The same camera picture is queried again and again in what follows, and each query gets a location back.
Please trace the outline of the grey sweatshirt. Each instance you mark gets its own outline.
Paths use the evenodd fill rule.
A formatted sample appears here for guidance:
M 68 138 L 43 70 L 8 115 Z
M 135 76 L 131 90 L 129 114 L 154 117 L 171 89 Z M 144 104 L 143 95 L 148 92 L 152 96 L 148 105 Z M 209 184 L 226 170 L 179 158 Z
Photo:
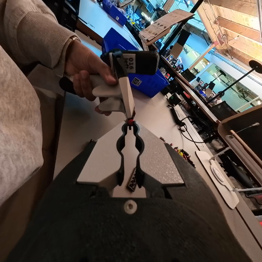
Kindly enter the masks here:
M 0 48 L 0 204 L 43 165 L 40 101 Z

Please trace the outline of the white oval mat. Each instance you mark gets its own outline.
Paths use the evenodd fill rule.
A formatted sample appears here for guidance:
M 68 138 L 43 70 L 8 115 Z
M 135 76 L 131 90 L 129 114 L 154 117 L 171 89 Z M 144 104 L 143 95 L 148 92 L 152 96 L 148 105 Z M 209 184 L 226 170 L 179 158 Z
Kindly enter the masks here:
M 211 156 L 204 151 L 196 151 L 195 154 L 221 194 L 225 203 L 229 208 L 235 209 L 239 203 L 239 198 L 225 178 L 224 173 L 215 163 L 214 159 L 211 159 Z

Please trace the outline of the person's left forearm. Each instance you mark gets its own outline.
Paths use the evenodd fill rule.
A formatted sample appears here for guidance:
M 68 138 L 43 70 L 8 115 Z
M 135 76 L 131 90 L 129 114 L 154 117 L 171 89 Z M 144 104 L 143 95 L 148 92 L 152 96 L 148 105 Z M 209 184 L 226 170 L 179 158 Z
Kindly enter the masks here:
M 79 37 L 43 1 L 1 1 L 1 46 L 18 65 L 40 62 L 63 75 L 67 48 Z

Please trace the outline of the small blue storage bin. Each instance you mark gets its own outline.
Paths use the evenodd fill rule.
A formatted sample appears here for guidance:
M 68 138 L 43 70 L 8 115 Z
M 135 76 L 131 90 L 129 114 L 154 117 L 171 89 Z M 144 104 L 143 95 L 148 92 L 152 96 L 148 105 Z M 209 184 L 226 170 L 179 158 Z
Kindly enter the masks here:
M 119 8 L 115 7 L 111 1 L 102 1 L 102 8 L 103 10 L 120 26 L 124 26 L 127 22 L 127 17 L 120 11 Z

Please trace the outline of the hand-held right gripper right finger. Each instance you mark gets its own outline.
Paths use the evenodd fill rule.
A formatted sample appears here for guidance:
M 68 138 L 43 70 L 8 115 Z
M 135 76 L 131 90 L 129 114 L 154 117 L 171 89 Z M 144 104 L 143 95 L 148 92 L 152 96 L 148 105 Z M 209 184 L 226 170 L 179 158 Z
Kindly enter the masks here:
M 135 147 L 139 154 L 136 160 L 136 182 L 138 187 L 174 187 L 184 185 L 165 142 L 133 121 Z

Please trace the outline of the cardboard sign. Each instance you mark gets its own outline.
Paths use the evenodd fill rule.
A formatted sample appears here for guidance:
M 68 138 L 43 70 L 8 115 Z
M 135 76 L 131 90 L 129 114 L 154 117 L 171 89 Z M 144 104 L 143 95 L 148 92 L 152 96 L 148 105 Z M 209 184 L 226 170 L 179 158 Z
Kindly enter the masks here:
M 172 26 L 192 18 L 193 15 L 194 13 L 176 9 L 157 19 L 153 24 L 140 31 L 139 38 L 145 45 L 151 45 L 167 35 Z

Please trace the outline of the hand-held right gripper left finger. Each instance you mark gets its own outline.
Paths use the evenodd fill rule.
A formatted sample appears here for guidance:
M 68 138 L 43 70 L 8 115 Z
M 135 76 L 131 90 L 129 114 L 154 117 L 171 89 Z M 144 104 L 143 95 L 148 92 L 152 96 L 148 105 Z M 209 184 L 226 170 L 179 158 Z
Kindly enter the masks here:
M 99 138 L 92 149 L 77 183 L 106 188 L 113 197 L 125 197 L 124 156 L 126 122 L 123 121 Z

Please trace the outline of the black pole stand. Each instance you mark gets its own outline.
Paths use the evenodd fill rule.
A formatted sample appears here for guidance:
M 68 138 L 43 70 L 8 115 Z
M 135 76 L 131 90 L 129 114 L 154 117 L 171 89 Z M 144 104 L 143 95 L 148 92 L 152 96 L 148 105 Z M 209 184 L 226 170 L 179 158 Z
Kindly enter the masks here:
M 248 75 L 250 75 L 252 72 L 257 72 L 258 74 L 262 74 L 262 65 L 261 63 L 255 61 L 255 60 L 250 60 L 249 61 L 249 66 L 251 67 L 251 70 L 246 72 L 243 76 L 241 76 L 239 79 L 237 79 L 235 82 L 233 82 L 231 85 L 229 85 L 228 87 L 226 87 L 224 90 L 222 90 L 220 93 L 217 93 L 213 98 L 211 98 L 210 100 L 208 100 L 205 105 L 208 105 L 210 103 L 212 103 L 217 97 L 219 97 L 221 94 L 225 93 L 228 89 L 230 89 L 231 87 L 233 87 L 235 84 L 237 84 L 238 82 L 240 82 L 242 79 L 244 79 L 245 77 L 248 77 Z

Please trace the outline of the black device with green light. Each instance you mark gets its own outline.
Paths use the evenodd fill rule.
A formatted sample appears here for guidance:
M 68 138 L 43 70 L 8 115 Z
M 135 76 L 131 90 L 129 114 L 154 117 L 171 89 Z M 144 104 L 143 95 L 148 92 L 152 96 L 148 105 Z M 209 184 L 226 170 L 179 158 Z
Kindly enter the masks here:
M 168 103 L 169 105 L 175 107 L 179 104 L 181 104 L 182 99 L 177 93 L 173 93 L 169 98 L 168 98 Z

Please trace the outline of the gooseneck microphone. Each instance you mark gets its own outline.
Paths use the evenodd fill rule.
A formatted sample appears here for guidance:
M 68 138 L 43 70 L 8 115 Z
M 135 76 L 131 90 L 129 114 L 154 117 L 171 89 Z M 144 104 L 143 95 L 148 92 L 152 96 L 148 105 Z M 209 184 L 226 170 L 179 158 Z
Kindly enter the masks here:
M 260 133 L 261 133 L 260 123 L 256 122 L 238 131 L 230 130 L 230 134 L 226 135 L 225 137 L 227 139 L 244 140 L 244 139 L 249 139 L 249 137 L 252 136 L 257 136 Z

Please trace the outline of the black lego plate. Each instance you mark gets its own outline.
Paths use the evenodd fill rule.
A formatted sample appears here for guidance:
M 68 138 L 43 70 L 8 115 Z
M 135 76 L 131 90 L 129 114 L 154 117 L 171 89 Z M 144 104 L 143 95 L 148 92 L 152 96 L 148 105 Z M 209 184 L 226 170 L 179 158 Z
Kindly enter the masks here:
M 137 181 L 136 181 L 136 167 L 132 170 L 132 173 L 130 175 L 130 178 L 127 182 L 126 189 L 129 192 L 134 192 L 137 186 Z

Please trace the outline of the person's left hand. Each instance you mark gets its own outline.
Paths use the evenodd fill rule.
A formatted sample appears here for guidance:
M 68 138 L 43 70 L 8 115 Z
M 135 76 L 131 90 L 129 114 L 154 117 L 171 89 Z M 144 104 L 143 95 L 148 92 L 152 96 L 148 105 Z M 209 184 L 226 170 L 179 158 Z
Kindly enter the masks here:
M 93 85 L 90 75 L 99 74 L 108 85 L 118 83 L 110 67 L 77 39 L 73 40 L 67 48 L 64 72 L 73 77 L 73 88 L 76 94 L 88 101 L 96 99 L 92 94 Z

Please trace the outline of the wooden lectern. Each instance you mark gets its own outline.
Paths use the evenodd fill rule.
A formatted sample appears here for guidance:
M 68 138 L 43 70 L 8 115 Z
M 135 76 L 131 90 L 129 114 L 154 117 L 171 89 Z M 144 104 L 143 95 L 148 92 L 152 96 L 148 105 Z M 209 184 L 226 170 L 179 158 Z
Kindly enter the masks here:
M 235 114 L 218 126 L 229 148 L 220 159 L 239 203 L 227 218 L 230 229 L 246 252 L 261 253 L 261 105 Z

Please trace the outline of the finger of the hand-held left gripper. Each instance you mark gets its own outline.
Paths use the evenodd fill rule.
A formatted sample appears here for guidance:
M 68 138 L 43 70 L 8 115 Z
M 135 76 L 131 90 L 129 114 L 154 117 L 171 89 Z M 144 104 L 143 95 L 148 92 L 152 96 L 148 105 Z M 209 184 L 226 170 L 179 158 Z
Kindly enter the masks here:
M 127 119 L 133 119 L 135 115 L 135 103 L 128 77 L 119 78 L 123 104 Z

